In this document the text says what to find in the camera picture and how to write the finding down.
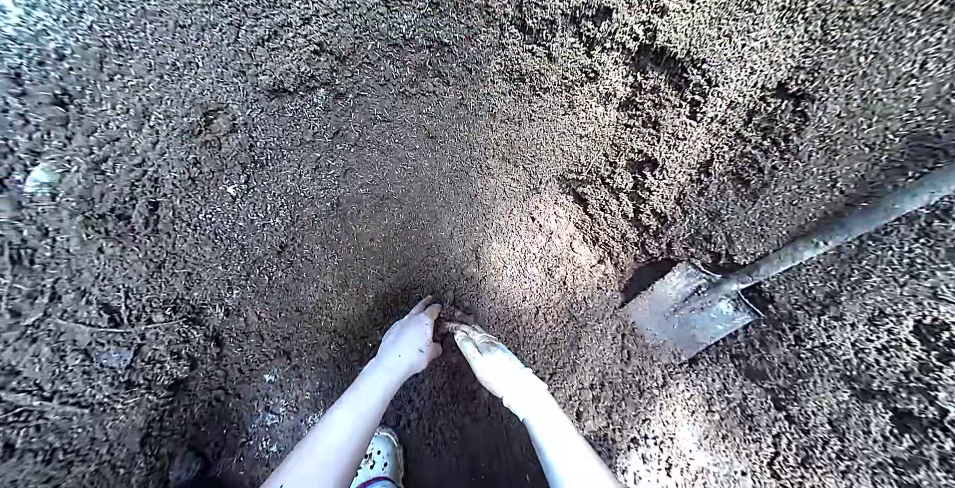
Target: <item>hand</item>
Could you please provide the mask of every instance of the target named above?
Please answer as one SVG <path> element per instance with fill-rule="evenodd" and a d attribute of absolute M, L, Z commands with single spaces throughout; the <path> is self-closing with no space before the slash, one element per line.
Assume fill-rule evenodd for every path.
<path fill-rule="evenodd" d="M 448 323 L 458 348 L 471 370 L 492 395 L 501 399 L 523 421 L 550 397 L 547 384 L 524 365 L 518 356 L 479 325 Z"/>
<path fill-rule="evenodd" d="M 405 318 L 395 322 L 378 346 L 376 362 L 408 379 L 422 372 L 441 355 L 441 345 L 432 341 L 435 319 L 441 305 L 431 304 L 432 296 L 418 302 Z"/>

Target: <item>person's left hand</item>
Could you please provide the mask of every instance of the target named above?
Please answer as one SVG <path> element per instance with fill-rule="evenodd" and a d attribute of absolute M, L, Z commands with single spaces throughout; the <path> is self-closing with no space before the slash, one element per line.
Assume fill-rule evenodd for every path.
<path fill-rule="evenodd" d="M 441 355 L 441 345 L 432 341 L 435 319 L 441 305 L 432 296 L 418 302 L 405 318 L 395 322 L 378 346 L 375 360 L 406 379 L 422 372 Z"/>

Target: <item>shovel blade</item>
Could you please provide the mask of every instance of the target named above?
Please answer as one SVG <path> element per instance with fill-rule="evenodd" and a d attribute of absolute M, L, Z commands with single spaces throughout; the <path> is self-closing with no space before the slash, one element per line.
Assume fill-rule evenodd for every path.
<path fill-rule="evenodd" d="M 718 279 L 696 265 L 680 262 L 628 303 L 626 311 L 648 342 L 687 360 L 760 316 L 739 293 L 686 308 L 687 299 Z"/>

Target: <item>sneaker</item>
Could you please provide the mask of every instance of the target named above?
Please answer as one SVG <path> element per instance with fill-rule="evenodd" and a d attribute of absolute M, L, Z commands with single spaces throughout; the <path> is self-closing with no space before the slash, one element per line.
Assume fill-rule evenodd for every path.
<path fill-rule="evenodd" d="M 400 487 L 404 475 L 405 454 L 398 443 L 398 434 L 392 429 L 378 427 L 372 436 L 372 442 L 365 449 L 351 488 L 358 488 L 362 482 L 382 477 L 390 479 Z"/>

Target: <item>loose soil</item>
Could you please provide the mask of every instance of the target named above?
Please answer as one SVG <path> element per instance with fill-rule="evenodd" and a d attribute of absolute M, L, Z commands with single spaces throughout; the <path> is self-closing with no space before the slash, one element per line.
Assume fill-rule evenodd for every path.
<path fill-rule="evenodd" d="M 953 2 L 0 0 L 0 479 L 256 486 L 435 293 L 629 486 L 955 483 L 952 198 L 684 365 L 619 311 L 955 159 Z M 406 484 L 543 485 L 445 350 Z"/>

